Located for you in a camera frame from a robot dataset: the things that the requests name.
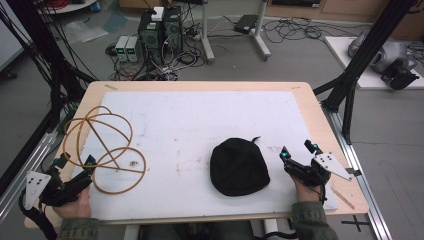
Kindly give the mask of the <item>person's legs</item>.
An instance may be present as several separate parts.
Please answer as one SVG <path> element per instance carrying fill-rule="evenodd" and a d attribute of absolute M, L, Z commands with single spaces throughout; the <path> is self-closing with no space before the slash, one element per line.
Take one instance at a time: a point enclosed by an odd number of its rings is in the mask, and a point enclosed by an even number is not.
<path fill-rule="evenodd" d="M 141 227 L 141 240 L 258 240 L 249 221 L 156 224 Z"/>

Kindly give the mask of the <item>tan rope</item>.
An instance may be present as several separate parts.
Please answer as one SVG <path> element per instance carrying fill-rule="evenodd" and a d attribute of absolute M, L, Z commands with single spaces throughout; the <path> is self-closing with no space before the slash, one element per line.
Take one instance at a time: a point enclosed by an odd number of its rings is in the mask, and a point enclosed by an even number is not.
<path fill-rule="evenodd" d="M 105 106 L 96 106 L 65 126 L 68 130 L 62 152 L 71 154 L 68 162 L 80 172 L 89 155 L 96 159 L 92 182 L 98 191 L 118 195 L 141 183 L 147 172 L 147 159 L 132 146 L 134 130 L 127 118 Z"/>

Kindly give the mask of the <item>person's right hand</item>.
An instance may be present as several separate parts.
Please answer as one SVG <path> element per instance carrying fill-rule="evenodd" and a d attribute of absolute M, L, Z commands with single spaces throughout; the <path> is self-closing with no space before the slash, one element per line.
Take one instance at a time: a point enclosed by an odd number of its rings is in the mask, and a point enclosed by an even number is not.
<path fill-rule="evenodd" d="M 296 177 L 292 176 L 292 180 L 296 189 L 296 196 L 298 202 L 320 202 L 321 201 L 321 188 L 319 186 L 309 187 L 305 186 Z"/>

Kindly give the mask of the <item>black knit beanie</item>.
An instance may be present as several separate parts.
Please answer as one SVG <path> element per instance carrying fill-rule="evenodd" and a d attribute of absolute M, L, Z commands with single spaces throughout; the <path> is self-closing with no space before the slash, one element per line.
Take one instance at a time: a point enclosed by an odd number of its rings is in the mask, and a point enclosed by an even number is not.
<path fill-rule="evenodd" d="M 270 183 L 264 157 L 255 141 L 229 138 L 216 146 L 210 158 L 212 185 L 229 197 L 258 192 Z"/>

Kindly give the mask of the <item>grey metal stand leg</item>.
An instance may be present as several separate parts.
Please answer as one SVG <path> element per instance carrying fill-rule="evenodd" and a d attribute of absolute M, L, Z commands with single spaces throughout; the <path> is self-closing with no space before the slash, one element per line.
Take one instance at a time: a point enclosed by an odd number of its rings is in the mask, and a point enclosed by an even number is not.
<path fill-rule="evenodd" d="M 261 36 L 267 4 L 268 0 L 260 0 L 256 28 L 251 31 L 253 40 L 256 43 L 259 53 L 264 61 L 267 61 L 271 56 L 271 52 Z"/>
<path fill-rule="evenodd" d="M 215 55 L 213 53 L 211 44 L 208 38 L 208 0 L 202 1 L 202 33 L 201 42 L 206 56 L 206 62 L 212 64 L 215 61 Z"/>

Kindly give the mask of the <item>white platform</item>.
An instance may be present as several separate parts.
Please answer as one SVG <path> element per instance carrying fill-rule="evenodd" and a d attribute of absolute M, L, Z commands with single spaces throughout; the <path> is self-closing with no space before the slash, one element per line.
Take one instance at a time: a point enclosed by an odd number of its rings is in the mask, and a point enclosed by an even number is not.
<path fill-rule="evenodd" d="M 348 56 L 348 46 L 353 40 L 354 37 L 325 37 L 327 46 L 343 68 L 346 68 L 351 61 L 351 58 Z M 412 70 L 412 73 L 417 75 L 418 79 L 408 85 L 406 90 L 424 90 L 424 77 L 415 69 Z M 367 67 L 361 75 L 357 83 L 357 88 L 362 90 L 390 90 L 390 87 L 381 80 L 381 75 L 371 67 Z"/>

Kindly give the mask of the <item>aluminium rail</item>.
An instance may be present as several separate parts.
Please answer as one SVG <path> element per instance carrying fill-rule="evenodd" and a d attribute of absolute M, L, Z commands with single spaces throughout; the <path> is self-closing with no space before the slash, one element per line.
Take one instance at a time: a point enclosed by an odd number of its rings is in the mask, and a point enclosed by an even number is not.
<path fill-rule="evenodd" d="M 373 195 L 371 187 L 366 178 L 365 172 L 361 166 L 359 158 L 352 145 L 349 145 L 345 137 L 342 135 L 342 119 L 338 113 L 332 113 L 327 109 L 323 110 L 330 127 L 341 147 L 349 166 L 355 171 L 354 176 L 359 183 L 361 191 L 368 203 L 368 217 L 372 230 L 377 240 L 393 240 L 384 217 L 379 209 L 378 203 Z"/>
<path fill-rule="evenodd" d="M 35 171 L 39 168 L 42 160 L 53 148 L 57 136 L 57 131 L 45 133 L 38 141 L 33 142 L 28 147 L 24 147 L 23 154 L 18 154 L 17 159 L 24 160 L 24 162 L 17 164 L 18 170 L 16 174 L 13 176 L 5 192 L 0 196 L 0 225 L 18 201 L 18 197 L 26 185 L 27 172 Z"/>

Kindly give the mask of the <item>white foam sheet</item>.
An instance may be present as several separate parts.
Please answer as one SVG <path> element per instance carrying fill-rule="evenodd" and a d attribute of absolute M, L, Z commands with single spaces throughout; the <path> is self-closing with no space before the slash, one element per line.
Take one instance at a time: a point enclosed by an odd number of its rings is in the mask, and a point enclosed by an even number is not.
<path fill-rule="evenodd" d="M 295 188 L 279 154 L 308 164 L 310 134 L 289 91 L 109 92 L 107 124 L 88 135 L 83 156 L 127 147 L 121 170 L 99 168 L 90 189 L 94 217 L 103 222 L 286 214 Z M 210 181 L 214 147 L 228 138 L 254 141 L 270 175 L 262 190 L 227 197 Z"/>

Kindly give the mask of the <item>flat black box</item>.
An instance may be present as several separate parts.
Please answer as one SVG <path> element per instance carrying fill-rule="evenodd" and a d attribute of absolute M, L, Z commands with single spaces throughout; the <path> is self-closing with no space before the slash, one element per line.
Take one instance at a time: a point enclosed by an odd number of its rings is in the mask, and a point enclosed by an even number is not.
<path fill-rule="evenodd" d="M 256 14 L 243 15 L 235 24 L 234 30 L 238 33 L 248 34 L 255 26 L 258 16 Z"/>

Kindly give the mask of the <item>clear plastic sheet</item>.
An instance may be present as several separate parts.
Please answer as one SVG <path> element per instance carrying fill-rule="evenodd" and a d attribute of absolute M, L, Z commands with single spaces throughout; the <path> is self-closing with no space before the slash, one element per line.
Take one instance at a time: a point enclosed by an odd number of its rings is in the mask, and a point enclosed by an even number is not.
<path fill-rule="evenodd" d="M 68 23 L 64 26 L 63 30 L 70 44 L 90 42 L 108 34 L 102 27 L 89 27 L 83 21 Z"/>

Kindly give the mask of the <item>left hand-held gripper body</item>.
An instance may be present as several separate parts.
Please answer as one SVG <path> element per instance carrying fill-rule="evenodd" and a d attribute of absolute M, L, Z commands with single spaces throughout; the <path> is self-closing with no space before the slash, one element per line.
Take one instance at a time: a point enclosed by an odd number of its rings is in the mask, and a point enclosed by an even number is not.
<path fill-rule="evenodd" d="M 60 207 L 77 200 L 78 195 L 92 183 L 92 170 L 83 169 L 67 182 L 63 182 L 57 167 L 45 173 L 29 171 L 26 176 L 23 206 L 30 210 L 36 201 Z"/>

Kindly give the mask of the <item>grey power supply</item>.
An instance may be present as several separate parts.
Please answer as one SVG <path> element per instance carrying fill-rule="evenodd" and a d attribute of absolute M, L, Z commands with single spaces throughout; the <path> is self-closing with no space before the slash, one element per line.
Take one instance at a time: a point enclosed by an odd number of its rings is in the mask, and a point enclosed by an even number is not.
<path fill-rule="evenodd" d="M 120 36 L 115 45 L 115 51 L 117 53 L 117 57 L 121 62 L 126 62 L 128 60 L 128 57 L 125 51 L 128 39 L 129 39 L 128 36 Z"/>
<path fill-rule="evenodd" d="M 126 44 L 126 53 L 129 62 L 138 62 L 141 55 L 141 47 L 136 36 L 130 36 Z"/>

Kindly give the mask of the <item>person's left hand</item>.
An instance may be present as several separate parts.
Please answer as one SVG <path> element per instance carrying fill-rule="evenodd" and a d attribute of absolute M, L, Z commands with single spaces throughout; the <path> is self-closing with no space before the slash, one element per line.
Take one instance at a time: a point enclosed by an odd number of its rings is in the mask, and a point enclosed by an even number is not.
<path fill-rule="evenodd" d="M 92 210 L 89 198 L 89 187 L 87 187 L 77 196 L 76 201 L 54 207 L 53 211 L 62 219 L 90 218 Z"/>

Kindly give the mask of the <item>white board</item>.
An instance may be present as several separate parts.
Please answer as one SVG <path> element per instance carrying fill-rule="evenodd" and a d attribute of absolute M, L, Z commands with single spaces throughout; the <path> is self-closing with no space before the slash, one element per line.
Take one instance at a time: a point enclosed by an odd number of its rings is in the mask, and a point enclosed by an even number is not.
<path fill-rule="evenodd" d="M 5 16 L 15 24 L 15 30 L 21 38 L 26 42 L 29 42 L 29 35 L 6 0 L 0 0 L 0 16 L 2 14 L 5 14 Z M 0 72 L 3 71 L 23 51 L 24 49 L 18 39 L 0 19 Z"/>

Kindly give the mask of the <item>black computer tower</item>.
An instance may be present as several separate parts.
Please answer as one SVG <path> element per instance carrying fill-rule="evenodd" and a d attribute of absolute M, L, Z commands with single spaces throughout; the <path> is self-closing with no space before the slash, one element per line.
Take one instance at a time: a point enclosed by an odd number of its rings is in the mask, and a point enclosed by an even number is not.
<path fill-rule="evenodd" d="M 163 63 L 161 49 L 164 43 L 164 25 L 161 21 L 152 19 L 156 14 L 155 10 L 146 10 L 141 15 L 138 36 L 144 57 L 159 65 Z"/>
<path fill-rule="evenodd" d="M 168 51 L 173 54 L 182 52 L 182 23 L 181 23 L 182 8 L 173 6 L 167 8 L 164 12 L 165 37 L 168 46 Z"/>

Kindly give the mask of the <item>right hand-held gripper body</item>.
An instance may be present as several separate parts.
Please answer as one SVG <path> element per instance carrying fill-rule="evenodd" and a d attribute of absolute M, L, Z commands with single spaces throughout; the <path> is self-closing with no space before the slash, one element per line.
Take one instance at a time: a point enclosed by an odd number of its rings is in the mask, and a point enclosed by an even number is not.
<path fill-rule="evenodd" d="M 291 157 L 289 163 L 284 164 L 284 170 L 310 187 L 325 185 L 333 174 L 347 181 L 353 179 L 351 173 L 330 152 L 314 155 L 309 165 L 303 165 Z"/>

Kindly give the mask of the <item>black device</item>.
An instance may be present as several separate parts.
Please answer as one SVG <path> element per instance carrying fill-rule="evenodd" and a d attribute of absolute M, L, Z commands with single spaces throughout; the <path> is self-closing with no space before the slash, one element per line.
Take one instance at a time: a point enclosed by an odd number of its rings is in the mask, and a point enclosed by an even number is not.
<path fill-rule="evenodd" d="M 393 90 L 405 89 L 417 79 L 418 76 L 408 70 L 399 59 L 386 68 L 381 77 L 381 80 Z"/>

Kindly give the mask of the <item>grey rounded machine shell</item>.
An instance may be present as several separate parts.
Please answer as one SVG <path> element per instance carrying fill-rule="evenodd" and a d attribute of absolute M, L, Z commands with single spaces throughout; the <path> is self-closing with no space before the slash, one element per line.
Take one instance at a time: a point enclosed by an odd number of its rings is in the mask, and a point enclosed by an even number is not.
<path fill-rule="evenodd" d="M 367 35 L 368 31 L 364 30 L 350 43 L 348 47 L 349 57 L 353 57 L 356 54 Z M 396 60 L 399 60 L 407 70 L 412 70 L 417 65 L 417 61 L 413 58 L 413 53 L 407 49 L 405 43 L 389 38 L 372 59 L 369 66 L 375 72 L 383 73 Z"/>

